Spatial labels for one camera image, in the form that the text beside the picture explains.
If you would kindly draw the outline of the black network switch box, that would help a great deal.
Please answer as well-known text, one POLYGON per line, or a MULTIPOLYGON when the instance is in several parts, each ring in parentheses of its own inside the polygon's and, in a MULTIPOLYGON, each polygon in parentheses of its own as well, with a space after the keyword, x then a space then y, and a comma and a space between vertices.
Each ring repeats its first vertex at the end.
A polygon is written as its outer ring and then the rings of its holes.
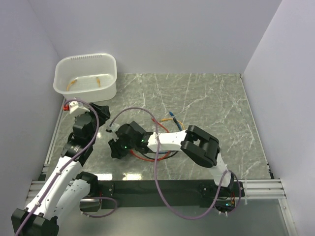
POLYGON ((146 142, 148 138, 153 135, 153 132, 147 132, 144 128, 142 128, 137 122, 132 121, 130 123, 131 128, 135 131, 136 139, 140 142, 146 142))

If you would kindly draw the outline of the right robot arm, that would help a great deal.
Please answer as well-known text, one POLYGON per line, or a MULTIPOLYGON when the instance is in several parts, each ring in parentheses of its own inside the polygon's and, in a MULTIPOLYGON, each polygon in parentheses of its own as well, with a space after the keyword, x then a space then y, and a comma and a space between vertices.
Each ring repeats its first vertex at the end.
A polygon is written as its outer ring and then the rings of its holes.
POLYGON ((108 142, 113 158, 121 159, 131 149, 143 154, 181 151, 197 165, 210 169, 220 195, 228 196, 234 190, 233 175, 230 172, 223 175, 228 169, 221 157, 218 139, 195 125, 178 132, 157 134, 145 131, 133 121, 121 126, 113 124, 106 131, 113 135, 108 142))

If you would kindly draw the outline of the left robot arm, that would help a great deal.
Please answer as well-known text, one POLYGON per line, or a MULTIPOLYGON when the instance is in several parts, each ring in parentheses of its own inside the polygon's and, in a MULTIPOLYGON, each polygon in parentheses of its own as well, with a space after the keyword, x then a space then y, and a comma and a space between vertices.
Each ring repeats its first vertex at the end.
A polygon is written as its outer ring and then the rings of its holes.
POLYGON ((53 172, 24 209, 16 209, 11 221, 17 236, 56 236, 63 218, 84 198, 101 203, 98 177, 81 172, 93 151, 98 130, 111 117, 108 106, 77 101, 65 108, 75 116, 53 172))

